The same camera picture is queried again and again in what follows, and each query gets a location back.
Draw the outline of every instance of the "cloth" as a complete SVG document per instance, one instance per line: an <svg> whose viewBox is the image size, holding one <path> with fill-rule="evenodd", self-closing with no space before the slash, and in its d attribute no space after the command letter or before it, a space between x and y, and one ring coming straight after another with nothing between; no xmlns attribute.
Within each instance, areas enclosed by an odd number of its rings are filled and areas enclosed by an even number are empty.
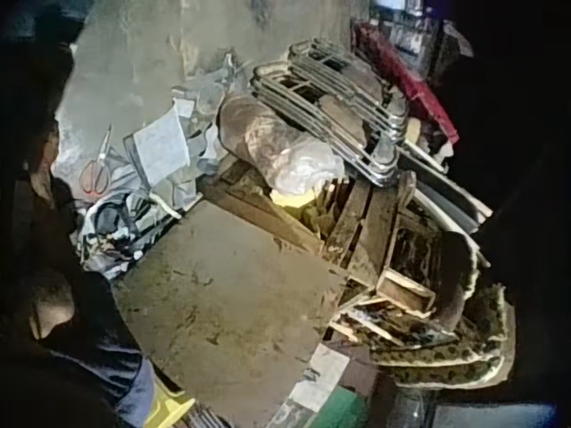
<svg viewBox="0 0 571 428"><path fill-rule="evenodd" d="M125 325L110 284L87 273L74 300L77 316L41 344L97 383L119 417L143 427L153 404L153 366Z"/></svg>

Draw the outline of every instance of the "paper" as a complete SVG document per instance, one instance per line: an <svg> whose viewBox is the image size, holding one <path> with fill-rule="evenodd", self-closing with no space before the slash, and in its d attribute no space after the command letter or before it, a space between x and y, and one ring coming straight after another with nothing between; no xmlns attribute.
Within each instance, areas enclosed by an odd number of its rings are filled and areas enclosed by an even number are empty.
<svg viewBox="0 0 571 428"><path fill-rule="evenodd" d="M175 106L160 119L133 134L133 139L151 187L190 164L185 134Z"/></svg>
<svg viewBox="0 0 571 428"><path fill-rule="evenodd" d="M320 344L305 370L305 379L295 385L289 398L318 413L339 383L348 364L349 357Z"/></svg>
<svg viewBox="0 0 571 428"><path fill-rule="evenodd" d="M173 98L175 102L175 109L177 110L177 115L181 118L190 119L194 111L194 101L185 100L182 98Z"/></svg>

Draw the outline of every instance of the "red object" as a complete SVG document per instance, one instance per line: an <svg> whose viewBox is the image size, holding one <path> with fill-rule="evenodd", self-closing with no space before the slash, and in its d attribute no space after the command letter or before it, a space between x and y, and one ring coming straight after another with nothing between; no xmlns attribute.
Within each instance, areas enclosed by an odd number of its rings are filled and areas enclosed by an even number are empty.
<svg viewBox="0 0 571 428"><path fill-rule="evenodd" d="M409 99L410 112L413 116L435 120L452 144L458 142L458 131L430 86L424 80L418 80L410 74L393 46L377 28L365 22L355 23L352 48L353 51L364 53L381 76L401 89Z"/></svg>

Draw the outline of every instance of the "person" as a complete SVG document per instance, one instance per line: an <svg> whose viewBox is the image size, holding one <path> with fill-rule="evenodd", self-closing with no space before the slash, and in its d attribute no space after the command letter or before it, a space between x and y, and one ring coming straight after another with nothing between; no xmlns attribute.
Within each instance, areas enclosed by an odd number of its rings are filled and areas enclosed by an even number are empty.
<svg viewBox="0 0 571 428"><path fill-rule="evenodd" d="M33 189L49 187L32 181ZM3 426L143 427L153 404L153 366L110 284L82 271L52 195L29 193L31 225L16 259L17 287L2 289ZM15 217L18 209L15 203Z"/></svg>

